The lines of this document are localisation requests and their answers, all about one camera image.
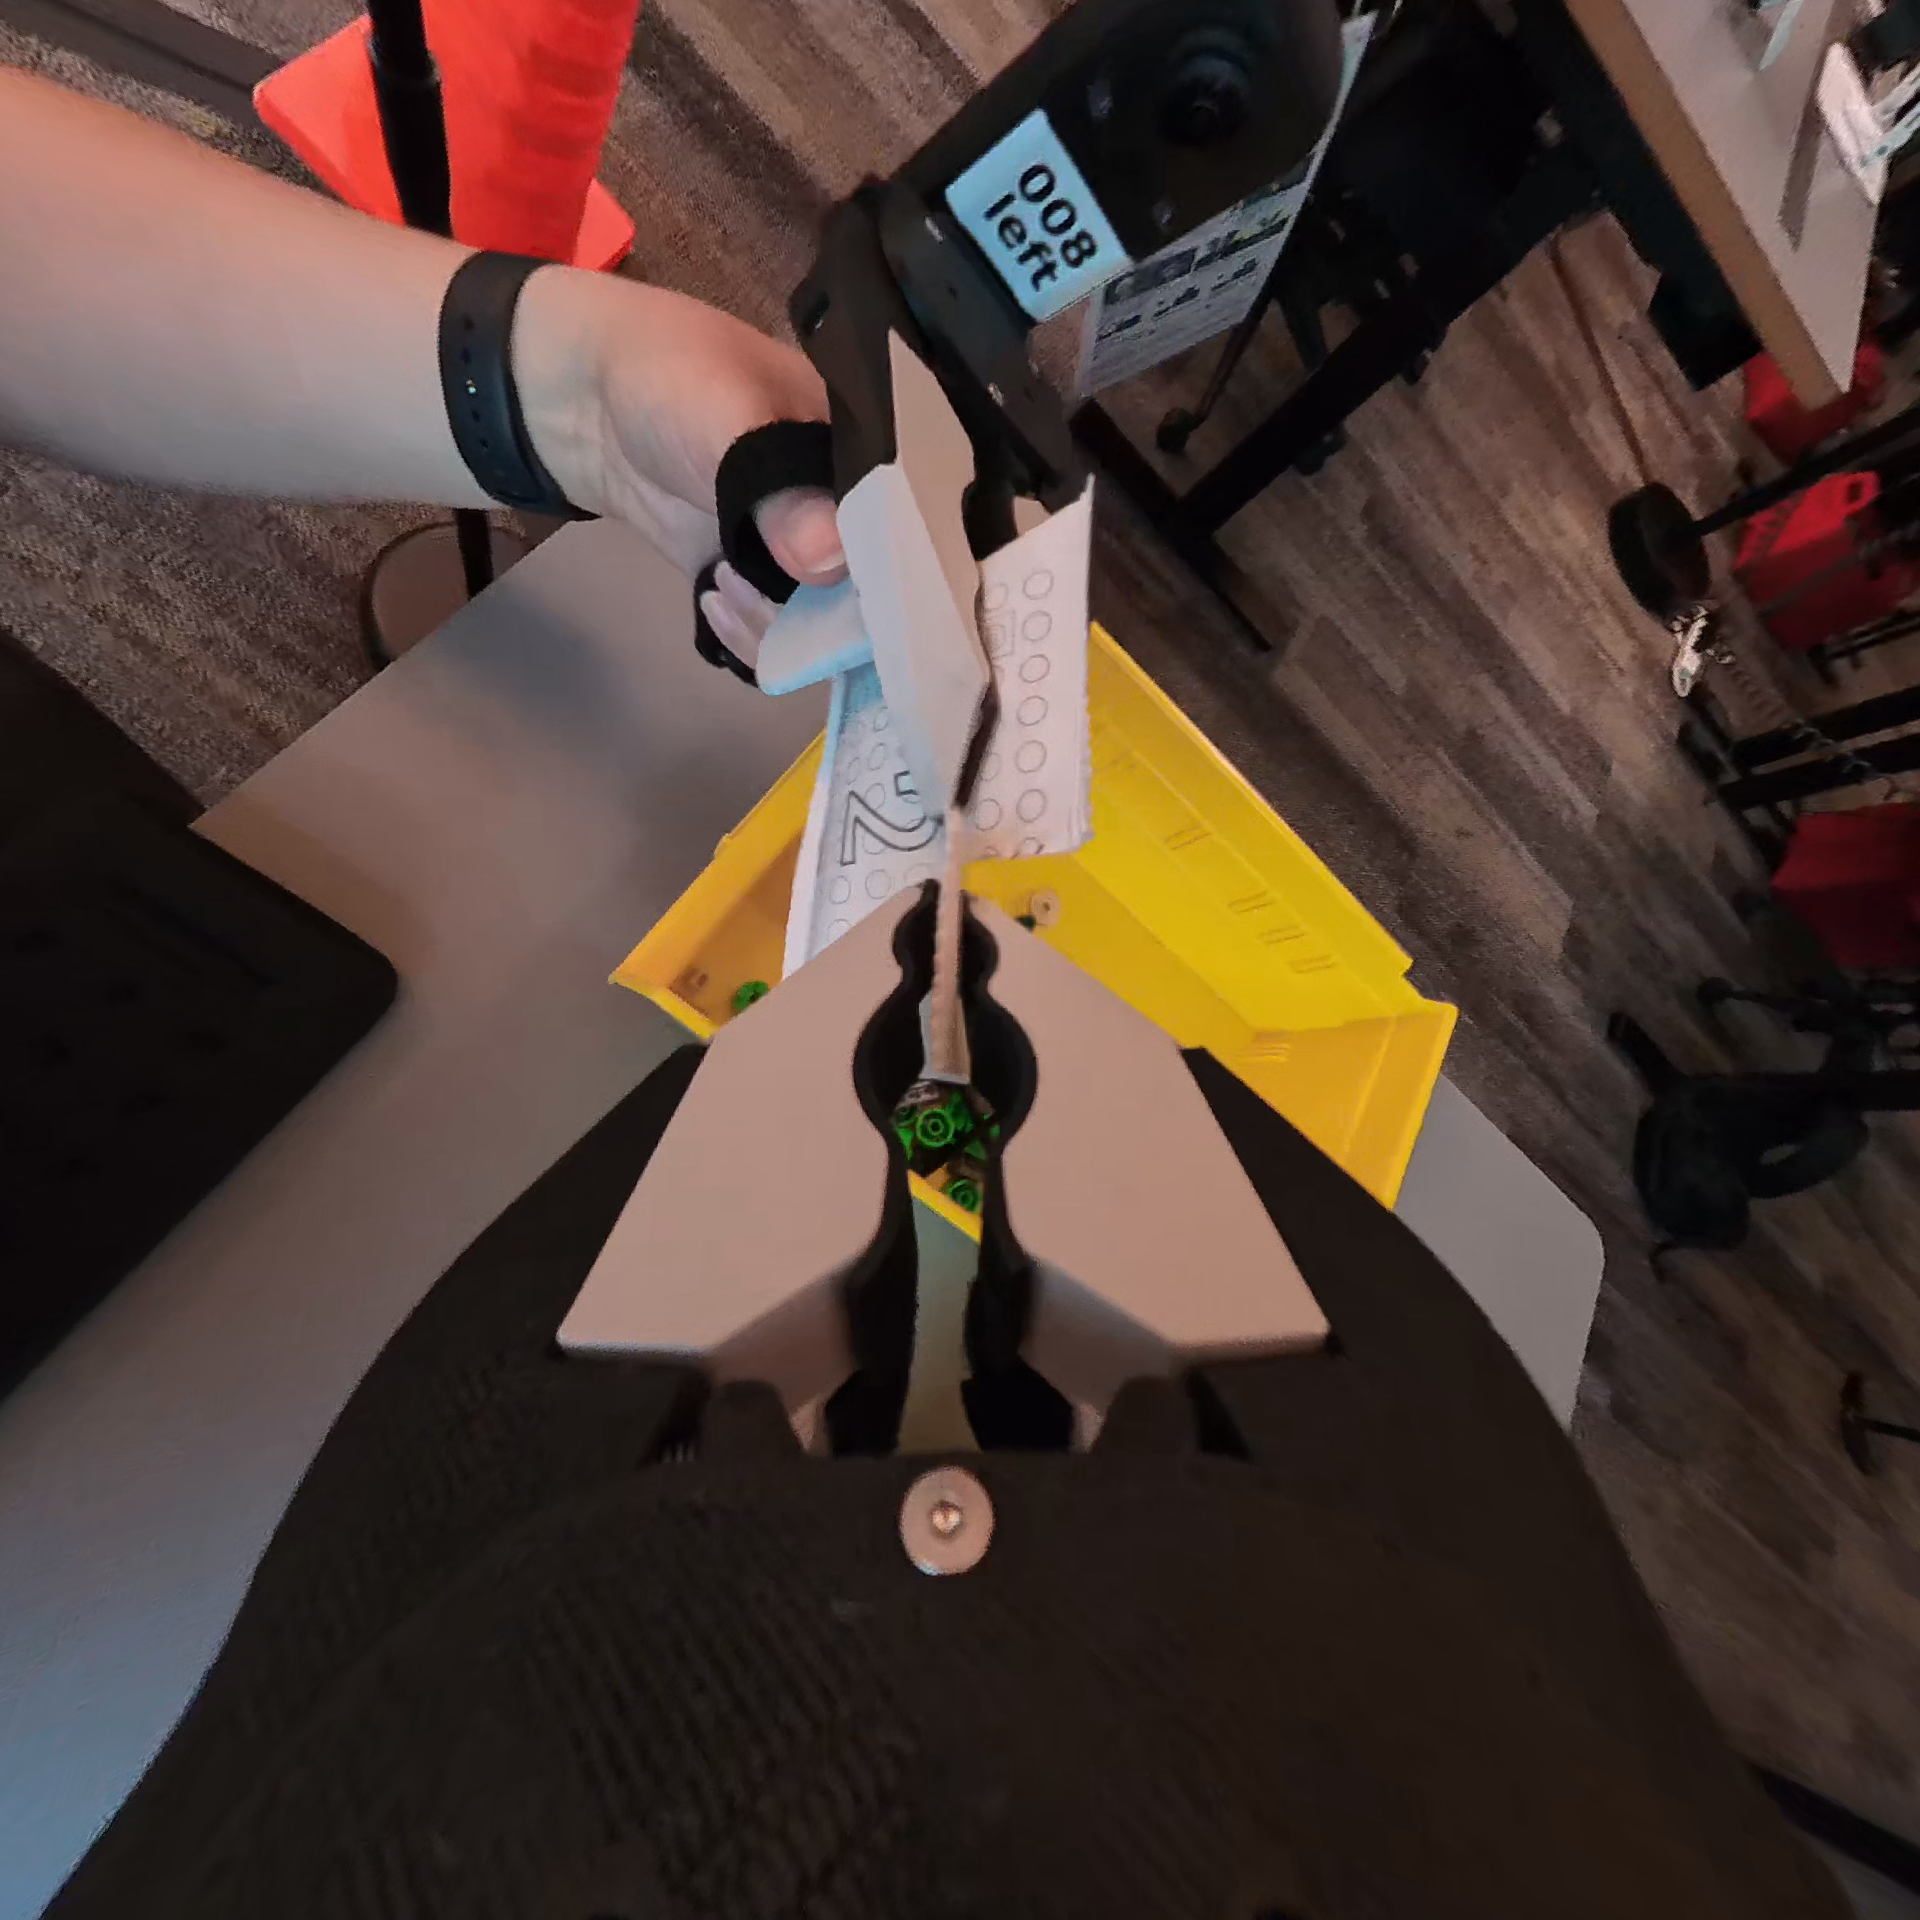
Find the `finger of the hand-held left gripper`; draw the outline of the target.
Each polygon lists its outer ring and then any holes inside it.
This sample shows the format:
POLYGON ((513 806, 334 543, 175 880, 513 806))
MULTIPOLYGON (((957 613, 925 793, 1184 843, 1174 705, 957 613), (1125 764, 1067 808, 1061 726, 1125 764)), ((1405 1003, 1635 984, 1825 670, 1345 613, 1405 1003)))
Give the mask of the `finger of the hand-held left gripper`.
POLYGON ((964 511, 976 455, 940 377, 897 331, 884 367, 896 451, 841 495, 836 526, 919 800, 964 806, 996 713, 964 511))

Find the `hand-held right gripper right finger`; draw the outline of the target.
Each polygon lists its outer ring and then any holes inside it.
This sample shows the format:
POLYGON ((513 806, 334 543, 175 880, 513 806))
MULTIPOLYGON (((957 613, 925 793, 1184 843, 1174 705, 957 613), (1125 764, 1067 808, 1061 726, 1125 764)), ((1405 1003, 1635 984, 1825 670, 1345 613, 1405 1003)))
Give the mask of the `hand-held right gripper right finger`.
POLYGON ((983 1448, 1080 1448, 1131 1383, 1325 1349, 1325 1311, 1166 1030, 974 895, 960 1003, 998 1126, 964 1311, 983 1448))

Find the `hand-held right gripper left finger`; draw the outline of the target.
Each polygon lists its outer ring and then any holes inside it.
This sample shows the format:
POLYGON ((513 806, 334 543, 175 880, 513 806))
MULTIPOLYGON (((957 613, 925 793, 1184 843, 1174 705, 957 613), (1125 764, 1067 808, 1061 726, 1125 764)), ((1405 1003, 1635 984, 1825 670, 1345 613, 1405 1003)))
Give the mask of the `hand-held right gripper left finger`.
POLYGON ((896 1451, 919 1246, 891 1115, 921 1076, 937 910, 934 881, 897 895, 700 1051, 560 1321, 566 1355, 768 1384, 829 1451, 896 1451))

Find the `white paper bag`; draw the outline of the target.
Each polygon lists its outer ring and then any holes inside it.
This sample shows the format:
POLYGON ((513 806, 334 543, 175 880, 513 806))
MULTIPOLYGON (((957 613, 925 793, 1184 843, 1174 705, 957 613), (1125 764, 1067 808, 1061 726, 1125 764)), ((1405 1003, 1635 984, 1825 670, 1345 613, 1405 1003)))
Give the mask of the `white paper bag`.
MULTIPOLYGON (((963 869, 1055 856, 1093 833, 1088 579, 1095 479, 980 565, 980 631, 998 716, 984 741, 963 869)), ((852 925, 945 870, 948 832, 903 753, 852 582, 797 588, 759 645, 756 685, 829 685, 823 766, 806 801, 783 925, 793 976, 852 925)))

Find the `yellow plastic bin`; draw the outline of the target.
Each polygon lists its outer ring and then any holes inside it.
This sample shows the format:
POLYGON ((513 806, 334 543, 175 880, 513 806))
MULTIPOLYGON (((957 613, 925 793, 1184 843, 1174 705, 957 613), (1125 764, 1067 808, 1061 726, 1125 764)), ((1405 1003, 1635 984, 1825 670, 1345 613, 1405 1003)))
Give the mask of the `yellow plastic bin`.
MULTIPOLYGON (((1206 1049, 1374 1199, 1395 1206, 1453 1033, 1411 959, 1197 724, 1100 627, 1088 635, 1089 838, 1045 854, 1019 832, 967 887, 1206 1049)), ((828 731, 715 845, 615 967, 709 1039, 789 971, 796 905, 828 932, 937 872, 940 836, 860 668, 828 731)))

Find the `person's left forearm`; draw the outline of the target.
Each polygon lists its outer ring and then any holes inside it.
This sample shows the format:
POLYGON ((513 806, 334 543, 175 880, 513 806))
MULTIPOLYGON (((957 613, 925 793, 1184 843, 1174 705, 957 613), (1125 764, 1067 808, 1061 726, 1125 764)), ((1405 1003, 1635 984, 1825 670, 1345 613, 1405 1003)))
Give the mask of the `person's left forearm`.
POLYGON ((479 507, 441 389, 467 248, 1 75, 1 441, 160 488, 479 507))

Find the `grey desk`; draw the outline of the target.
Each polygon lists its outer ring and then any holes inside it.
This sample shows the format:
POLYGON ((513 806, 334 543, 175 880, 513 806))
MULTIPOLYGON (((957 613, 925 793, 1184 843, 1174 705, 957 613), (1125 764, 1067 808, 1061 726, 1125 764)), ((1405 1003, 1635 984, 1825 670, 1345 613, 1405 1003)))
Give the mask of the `grey desk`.
POLYGON ((566 1357, 692 1051, 593 1013, 789 757, 667 566, 555 535, 203 824, 406 1000, 25 1383, 4 1900, 45 1916, 1648 1913, 1671 1647, 1448 1270, 1221 1068, 1332 1345, 1121 1390, 1086 1453, 806 1456, 766 1390, 566 1357))

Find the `person's left hand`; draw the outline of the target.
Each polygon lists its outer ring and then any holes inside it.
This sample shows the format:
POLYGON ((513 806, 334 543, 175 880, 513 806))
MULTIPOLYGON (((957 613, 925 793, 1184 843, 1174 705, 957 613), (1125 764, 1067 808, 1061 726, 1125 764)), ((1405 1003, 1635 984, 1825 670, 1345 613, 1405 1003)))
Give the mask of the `person's left hand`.
POLYGON ((752 429, 828 419, 812 363, 685 294, 542 267, 519 292, 512 369, 566 502, 633 528, 691 580, 712 561, 696 608, 719 643, 756 657, 776 605, 721 560, 712 481, 752 429))

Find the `white picture instruction board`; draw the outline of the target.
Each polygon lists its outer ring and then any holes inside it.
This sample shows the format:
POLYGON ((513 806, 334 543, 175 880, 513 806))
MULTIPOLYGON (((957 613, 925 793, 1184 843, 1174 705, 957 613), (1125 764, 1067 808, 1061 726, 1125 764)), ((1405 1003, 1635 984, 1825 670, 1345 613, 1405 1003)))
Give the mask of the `white picture instruction board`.
POLYGON ((1359 14, 1342 25, 1342 73, 1332 117, 1295 175, 1190 229, 1088 300, 1075 397, 1093 397, 1159 367, 1214 341, 1253 311, 1332 148, 1375 23, 1377 14, 1359 14))

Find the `pile of green toy pieces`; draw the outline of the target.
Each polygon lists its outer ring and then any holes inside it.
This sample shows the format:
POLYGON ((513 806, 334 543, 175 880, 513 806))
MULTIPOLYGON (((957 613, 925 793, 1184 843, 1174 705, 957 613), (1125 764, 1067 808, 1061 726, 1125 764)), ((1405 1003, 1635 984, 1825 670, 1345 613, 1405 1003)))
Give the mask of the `pile of green toy pieces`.
MULTIPOLYGON (((856 1044, 875 1015, 907 992, 886 977, 872 997, 852 997, 848 1055, 829 1051, 825 1068, 803 1076, 776 1076, 771 1089, 727 1095, 721 1165, 736 1183, 760 1176, 768 1168, 797 1168, 803 1148, 813 1145, 823 1118, 833 1119, 841 1108, 870 1119, 856 1089, 856 1044)), ((933 1191, 945 1192, 951 1206, 979 1213, 987 1191, 990 1148, 998 1137, 998 1119, 983 1095, 943 1079, 921 1076, 897 1089, 879 1126, 896 1141, 903 1165, 933 1191)))

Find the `black wristband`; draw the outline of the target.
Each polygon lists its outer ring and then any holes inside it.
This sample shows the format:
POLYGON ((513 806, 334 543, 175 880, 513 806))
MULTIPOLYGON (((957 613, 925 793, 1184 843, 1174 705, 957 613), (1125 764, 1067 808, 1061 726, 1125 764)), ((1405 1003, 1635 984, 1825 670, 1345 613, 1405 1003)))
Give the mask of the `black wristband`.
POLYGON ((507 510, 558 521, 591 521, 566 497, 537 452, 520 408, 512 335, 537 255, 473 252, 453 271, 439 303, 439 389, 448 432, 470 479, 507 510))

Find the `orange traffic cone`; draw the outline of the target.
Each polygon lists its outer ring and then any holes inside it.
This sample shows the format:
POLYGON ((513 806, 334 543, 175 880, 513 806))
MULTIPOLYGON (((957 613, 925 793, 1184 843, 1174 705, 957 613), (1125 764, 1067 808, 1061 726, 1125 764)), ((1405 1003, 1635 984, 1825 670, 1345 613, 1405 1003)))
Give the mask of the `orange traffic cone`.
MULTIPOLYGON (((611 271, 633 216, 596 180, 637 1, 423 1, 439 65, 453 235, 611 271)), ((367 7, 253 86, 253 109, 343 204, 400 224, 376 125, 367 7)))

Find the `black mesh chair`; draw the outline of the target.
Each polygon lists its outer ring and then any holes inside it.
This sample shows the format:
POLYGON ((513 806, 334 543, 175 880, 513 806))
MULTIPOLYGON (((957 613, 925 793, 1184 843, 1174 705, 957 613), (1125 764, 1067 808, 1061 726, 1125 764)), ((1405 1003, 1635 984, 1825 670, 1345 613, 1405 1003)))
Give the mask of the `black mesh chair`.
POLYGON ((376 1027, 392 961, 1 637, 1 1392, 376 1027))

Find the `black sign stand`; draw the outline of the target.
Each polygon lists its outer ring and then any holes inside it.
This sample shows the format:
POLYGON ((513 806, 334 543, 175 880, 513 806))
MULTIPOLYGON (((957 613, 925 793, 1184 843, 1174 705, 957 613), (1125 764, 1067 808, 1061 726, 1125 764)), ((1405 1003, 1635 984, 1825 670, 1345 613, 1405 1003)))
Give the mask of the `black sign stand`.
MULTIPOLYGON (((421 1, 367 1, 367 64, 400 219, 449 235, 441 75, 421 1)), ((531 550, 519 526, 481 511, 454 511, 390 540, 367 566, 358 598, 372 668, 412 651, 531 550)))

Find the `black frame table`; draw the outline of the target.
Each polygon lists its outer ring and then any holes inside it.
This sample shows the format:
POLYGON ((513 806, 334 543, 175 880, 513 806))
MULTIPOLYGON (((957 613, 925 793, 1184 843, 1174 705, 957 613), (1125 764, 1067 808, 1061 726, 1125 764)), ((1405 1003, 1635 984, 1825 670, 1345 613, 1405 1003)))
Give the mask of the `black frame table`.
POLYGON ((1072 432, 1245 643, 1275 611, 1216 541, 1281 473, 1315 470, 1389 379, 1421 377, 1452 325, 1541 245, 1604 211, 1654 270, 1648 315, 1696 389, 1765 352, 1806 407, 1853 389, 1880 216, 1825 107, 1861 86, 1853 5, 1529 1, 1380 7, 1293 238, 1237 323, 1182 452, 1278 308, 1308 373, 1185 491, 1083 399, 1072 432))

